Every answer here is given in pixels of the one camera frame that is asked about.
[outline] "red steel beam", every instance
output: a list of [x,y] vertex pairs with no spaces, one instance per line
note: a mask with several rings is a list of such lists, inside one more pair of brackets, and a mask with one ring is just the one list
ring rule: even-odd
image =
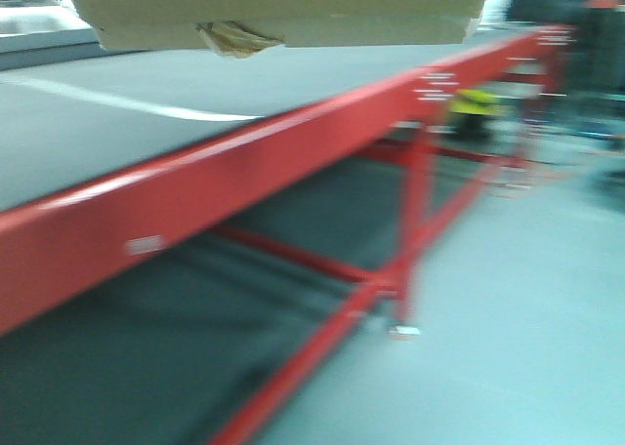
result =
[[456,159],[472,160],[474,162],[484,162],[486,160],[499,157],[496,154],[488,154],[485,152],[473,152],[471,150],[456,149],[453,147],[438,147],[437,154],[446,157],[455,157]]
[[411,250],[417,253],[432,245],[510,160],[509,157],[494,157],[486,161],[476,174],[442,205],[436,214],[412,233],[410,236]]
[[378,272],[368,271],[352,264],[338,262],[322,255],[278,242],[260,233],[225,224],[220,224],[211,228],[210,232],[221,237],[236,240],[249,247],[276,255],[337,279],[347,282],[376,281],[378,284],[381,284]]
[[362,283],[325,324],[234,415],[209,445],[245,443],[380,298],[374,283]]

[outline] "white line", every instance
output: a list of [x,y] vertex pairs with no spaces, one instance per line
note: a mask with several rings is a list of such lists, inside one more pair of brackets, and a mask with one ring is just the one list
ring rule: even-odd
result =
[[62,82],[47,81],[45,79],[35,79],[14,74],[0,74],[0,82],[15,86],[35,89],[37,91],[67,97],[77,101],[89,101],[100,105],[123,108],[125,110],[140,111],[153,115],[179,118],[181,120],[193,121],[244,121],[260,118],[258,116],[230,115],[225,113],[214,113],[212,111],[193,110],[172,105],[160,105],[148,101],[137,101],[124,96],[107,94],[104,92],[91,91],[81,87],[71,86]]

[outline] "lower shelf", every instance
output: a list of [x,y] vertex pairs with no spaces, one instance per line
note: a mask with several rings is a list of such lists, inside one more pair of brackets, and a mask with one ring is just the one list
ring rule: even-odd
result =
[[350,289],[196,237],[0,339],[2,442],[205,443]]

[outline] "metal bracket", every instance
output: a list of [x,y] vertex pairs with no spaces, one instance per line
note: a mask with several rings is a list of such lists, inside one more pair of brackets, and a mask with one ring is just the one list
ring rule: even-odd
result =
[[389,335],[394,340],[412,341],[415,337],[421,336],[421,330],[416,326],[396,324],[389,329]]

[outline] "gray floor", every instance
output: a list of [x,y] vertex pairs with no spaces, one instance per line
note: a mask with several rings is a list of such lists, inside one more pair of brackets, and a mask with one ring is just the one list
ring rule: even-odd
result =
[[585,165],[482,197],[415,282],[423,335],[369,318],[255,443],[625,443],[625,193],[598,186],[625,159],[587,147],[547,140]]

